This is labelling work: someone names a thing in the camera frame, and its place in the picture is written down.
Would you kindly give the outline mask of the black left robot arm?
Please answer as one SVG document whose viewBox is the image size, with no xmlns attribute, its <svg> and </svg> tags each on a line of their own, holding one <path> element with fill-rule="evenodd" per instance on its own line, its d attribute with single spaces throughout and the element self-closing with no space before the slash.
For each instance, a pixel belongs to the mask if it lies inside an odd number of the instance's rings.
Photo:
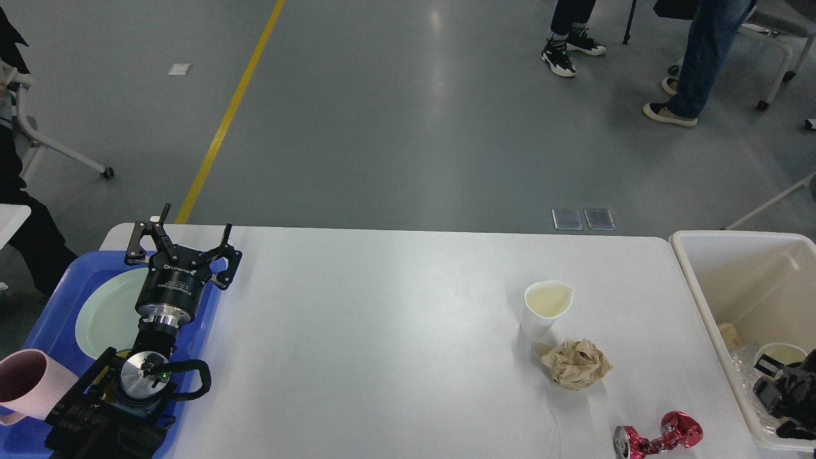
<svg viewBox="0 0 816 459">
<path fill-rule="evenodd" d="M 53 458 L 151 458 L 176 420 L 167 407 L 212 388 L 206 362 L 172 355 L 206 286 L 227 290 L 242 253 L 228 241 L 232 224 L 206 252 L 174 243 L 165 232 L 170 208 L 155 222 L 134 225 L 124 262 L 147 267 L 135 300 L 139 331 L 128 352 L 105 349 L 50 410 L 45 446 Z"/>
</svg>

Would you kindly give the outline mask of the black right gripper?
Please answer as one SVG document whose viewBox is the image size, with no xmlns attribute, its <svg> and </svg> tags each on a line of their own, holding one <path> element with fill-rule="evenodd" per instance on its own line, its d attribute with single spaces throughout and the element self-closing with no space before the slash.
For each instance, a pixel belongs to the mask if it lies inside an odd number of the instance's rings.
<svg viewBox="0 0 816 459">
<path fill-rule="evenodd" d="M 762 404 L 769 415 L 788 418 L 775 430 L 779 438 L 815 441 L 814 360 L 815 351 L 810 351 L 803 366 L 811 372 L 801 377 L 762 382 Z M 802 358 L 784 363 L 771 356 L 760 356 L 754 369 L 769 378 L 782 378 L 802 362 Z"/>
</svg>

